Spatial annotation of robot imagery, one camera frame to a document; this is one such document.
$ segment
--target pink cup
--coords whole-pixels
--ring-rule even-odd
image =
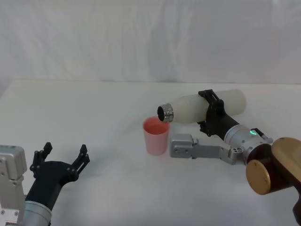
[[[146,151],[152,155],[161,155],[167,149],[170,125],[161,122],[157,116],[146,119],[143,123]]]

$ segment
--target white tabletop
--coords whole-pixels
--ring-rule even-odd
[[[146,153],[142,122],[157,106],[199,90],[241,89],[247,109],[234,117],[266,135],[301,139],[301,85],[15,81],[0,99],[0,144],[25,149],[27,165],[47,141],[48,160],[72,163],[81,144],[91,162],[53,209],[64,226],[297,225],[289,188],[266,196],[248,185],[244,165]],[[171,134],[203,136],[197,124]],[[25,173],[24,192],[34,181]]]

